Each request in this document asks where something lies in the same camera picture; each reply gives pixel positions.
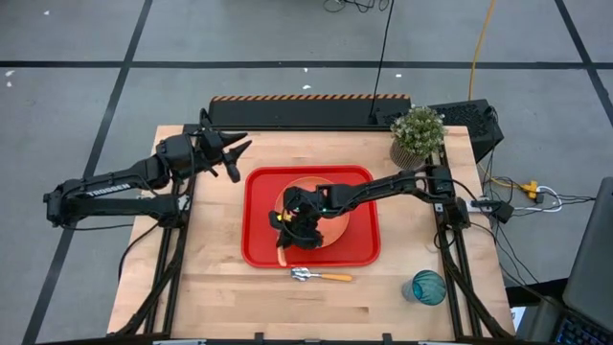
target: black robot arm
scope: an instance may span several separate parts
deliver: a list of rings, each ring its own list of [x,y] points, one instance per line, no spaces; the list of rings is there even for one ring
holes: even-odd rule
[[[418,187],[418,181],[424,182],[424,188]],[[290,187],[284,191],[283,210],[289,217],[282,218],[281,214],[271,211],[269,221],[271,226],[281,231],[278,246],[294,244],[303,249],[313,249],[322,242],[316,229],[319,218],[339,217],[364,202],[397,195],[411,195],[427,203],[440,204],[445,223],[456,229],[467,228],[470,224],[466,204],[460,197],[455,197],[451,173],[444,166],[402,171],[355,186],[318,185],[313,192]],[[305,215],[309,215],[310,221],[305,219]]]
[[[223,163],[233,182],[240,181],[237,161],[249,147],[247,141],[235,148],[224,148],[244,138],[247,133],[223,133],[213,130],[204,109],[200,113],[200,129],[194,133],[171,136],[160,141],[155,154],[132,167],[82,179],[70,179],[45,194],[47,220],[54,226],[70,224],[89,216],[151,216],[162,226],[172,226],[180,202],[177,195],[158,195],[141,199],[97,198],[130,189],[159,190],[173,181],[183,180],[200,172],[217,176],[213,166]]]

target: glass cup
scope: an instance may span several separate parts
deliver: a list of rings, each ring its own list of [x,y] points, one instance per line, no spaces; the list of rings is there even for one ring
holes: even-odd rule
[[[425,269],[402,285],[402,296],[409,302],[420,302],[426,306],[436,306],[447,294],[443,277],[439,273]]]

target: red tray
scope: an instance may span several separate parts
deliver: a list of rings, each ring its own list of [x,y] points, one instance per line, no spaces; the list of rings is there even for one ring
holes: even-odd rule
[[[268,212],[275,208],[282,188],[308,176],[349,185],[373,180],[366,169],[358,166],[271,167],[252,171],[245,182],[242,215],[241,252],[245,262],[254,267],[282,268],[275,247],[278,233],[268,223]],[[292,245],[285,250],[285,258],[290,267],[359,266],[371,264],[380,250],[376,205],[367,202],[351,212],[347,230],[337,241],[313,250]]]

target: yellow cable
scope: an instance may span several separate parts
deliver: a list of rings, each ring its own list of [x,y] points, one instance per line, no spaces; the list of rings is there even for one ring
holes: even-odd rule
[[[486,37],[486,30],[488,29],[489,20],[491,19],[491,14],[494,12],[494,6],[496,5],[496,0],[491,0],[489,3],[488,14],[486,14],[486,21],[483,23],[483,28],[481,29],[481,34],[479,34],[479,40],[477,41],[477,46],[475,47],[475,55],[472,58],[472,64],[470,66],[470,81],[468,82],[468,100],[472,100],[472,84],[475,76],[475,67],[477,65],[477,60],[479,59],[479,54],[481,54],[481,45],[483,44],[483,40]],[[479,168],[485,173],[485,178],[491,180],[497,185],[513,188],[513,185],[509,183],[500,182],[497,179],[491,177],[488,172],[483,168],[481,163],[478,164]]]
[[[488,14],[486,15],[486,21],[483,23],[483,29],[481,29],[481,34],[479,34],[479,41],[477,41],[477,47],[475,47],[475,56],[472,58],[472,65],[470,67],[470,81],[468,82],[468,100],[472,100],[472,81],[475,75],[475,66],[477,65],[477,60],[479,59],[479,54],[481,53],[481,44],[483,43],[483,39],[486,37],[486,29],[488,28],[489,19],[491,18],[491,14],[494,12],[494,5],[496,5],[496,0],[491,0],[489,3]]]

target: potted plant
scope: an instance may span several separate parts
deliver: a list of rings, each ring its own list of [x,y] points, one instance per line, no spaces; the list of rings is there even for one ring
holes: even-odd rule
[[[394,143],[390,148],[392,161],[404,170],[414,170],[443,144],[444,115],[427,106],[412,106],[408,114],[391,125]]]

